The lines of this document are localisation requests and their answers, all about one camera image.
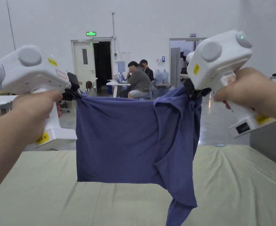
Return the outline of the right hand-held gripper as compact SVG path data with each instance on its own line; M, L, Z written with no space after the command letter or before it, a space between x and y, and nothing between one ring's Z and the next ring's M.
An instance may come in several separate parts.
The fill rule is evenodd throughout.
M201 42L195 51L188 54L187 74L193 86L192 100L205 97L212 91L235 82L235 72L252 56L252 44L243 31L230 30ZM274 123L276 120L257 113L254 109L229 103L237 122L229 127L234 137Z

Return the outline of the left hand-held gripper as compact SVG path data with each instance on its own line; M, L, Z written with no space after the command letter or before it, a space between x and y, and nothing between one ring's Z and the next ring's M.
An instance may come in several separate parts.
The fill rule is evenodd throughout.
M34 45L25 45L0 59L0 85L16 95L59 90L63 100L82 98L75 74L67 72L51 54ZM48 151L77 140L74 129L61 128L54 110L46 120L41 137L27 151Z

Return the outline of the person's left hand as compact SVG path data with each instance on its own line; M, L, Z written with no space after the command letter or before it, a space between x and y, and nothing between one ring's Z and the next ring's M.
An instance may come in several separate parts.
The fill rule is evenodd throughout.
M58 90L19 95L13 100L12 110L21 117L19 125L27 136L27 144L35 143L43 134L52 110L55 116L61 117L61 108L57 104L61 100L62 93Z

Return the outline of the person's right hand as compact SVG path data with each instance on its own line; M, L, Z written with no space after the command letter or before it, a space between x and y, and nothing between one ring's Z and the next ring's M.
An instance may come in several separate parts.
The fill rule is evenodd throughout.
M235 82L219 89L214 96L216 102L223 102L230 109L229 103L255 108L256 102L262 100L264 90L270 80L254 68L243 68L235 73Z

